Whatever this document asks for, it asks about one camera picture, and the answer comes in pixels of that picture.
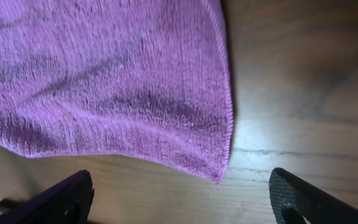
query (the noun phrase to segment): microfiber cloth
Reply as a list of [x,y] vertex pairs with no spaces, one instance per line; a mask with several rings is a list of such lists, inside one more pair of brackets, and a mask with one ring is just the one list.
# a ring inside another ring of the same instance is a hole
[[232,101],[219,0],[0,0],[0,145],[118,154],[219,182]]

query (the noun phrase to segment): cloth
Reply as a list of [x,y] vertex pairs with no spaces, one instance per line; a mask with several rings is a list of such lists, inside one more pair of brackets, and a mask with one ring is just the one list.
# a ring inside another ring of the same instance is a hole
[[0,0],[0,145],[119,154],[219,182],[232,102],[219,0]]

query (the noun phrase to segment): brown wooden surface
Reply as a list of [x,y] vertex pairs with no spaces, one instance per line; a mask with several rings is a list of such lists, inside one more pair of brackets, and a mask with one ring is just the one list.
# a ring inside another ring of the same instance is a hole
[[24,159],[0,148],[0,199],[79,169],[100,223],[274,223],[282,167],[358,208],[358,1],[227,0],[236,128],[222,183],[120,156]]

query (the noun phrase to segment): purple fabric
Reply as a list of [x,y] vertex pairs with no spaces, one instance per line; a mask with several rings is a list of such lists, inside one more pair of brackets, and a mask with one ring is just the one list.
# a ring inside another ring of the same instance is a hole
[[215,182],[232,102],[219,0],[0,0],[0,145]]

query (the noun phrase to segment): terry cloth texture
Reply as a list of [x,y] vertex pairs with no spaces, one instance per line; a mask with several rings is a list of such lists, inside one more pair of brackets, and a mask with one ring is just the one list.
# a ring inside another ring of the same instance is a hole
[[0,0],[0,145],[119,154],[219,182],[232,101],[219,0]]

